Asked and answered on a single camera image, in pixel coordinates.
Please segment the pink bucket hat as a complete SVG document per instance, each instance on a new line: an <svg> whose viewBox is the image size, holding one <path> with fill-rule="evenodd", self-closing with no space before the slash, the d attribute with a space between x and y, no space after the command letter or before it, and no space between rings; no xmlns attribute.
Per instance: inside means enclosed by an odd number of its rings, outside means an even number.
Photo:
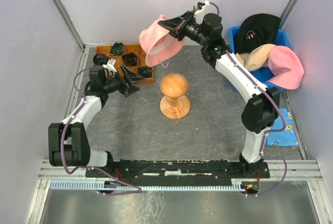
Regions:
<svg viewBox="0 0 333 224"><path fill-rule="evenodd" d="M145 63L154 67L176 55L183 47L185 40L178 41L170 35L170 31L158 24L166 20L165 15L160 15L151 26L139 35L139 44L146 53Z"/></svg>
<svg viewBox="0 0 333 224"><path fill-rule="evenodd" d="M289 90L297 89L305 74L298 56L286 46L275 46L271 50L268 68L273 77L267 82Z"/></svg>

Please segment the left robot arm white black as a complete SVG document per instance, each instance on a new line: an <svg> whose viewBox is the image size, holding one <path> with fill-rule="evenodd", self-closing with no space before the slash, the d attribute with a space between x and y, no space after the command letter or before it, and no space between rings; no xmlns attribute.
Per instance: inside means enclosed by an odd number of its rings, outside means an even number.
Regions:
<svg viewBox="0 0 333 224"><path fill-rule="evenodd" d="M48 128L49 162L54 167L97 167L103 177L114 174L112 155L90 148L86 128L94 116L102 110L109 94L118 91L128 97L139 91L135 85L145 77L132 72L121 64L121 73L114 66L95 65L88 69L89 81L78 106L60 123Z"/></svg>

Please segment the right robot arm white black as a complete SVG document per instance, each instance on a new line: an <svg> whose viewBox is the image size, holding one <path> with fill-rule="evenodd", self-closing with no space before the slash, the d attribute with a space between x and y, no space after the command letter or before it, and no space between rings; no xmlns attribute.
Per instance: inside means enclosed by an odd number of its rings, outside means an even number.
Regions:
<svg viewBox="0 0 333 224"><path fill-rule="evenodd" d="M257 164L263 161L266 135L278 118L278 89L262 84L231 53L222 38L222 18L217 14L208 13L202 23L197 24L194 13L187 11L176 18L160 20L158 25L168 30L178 41L188 37L200 44L203 59L240 92L246 102L241 121L247 133L238 167L243 177L252 177L258 171Z"/></svg>

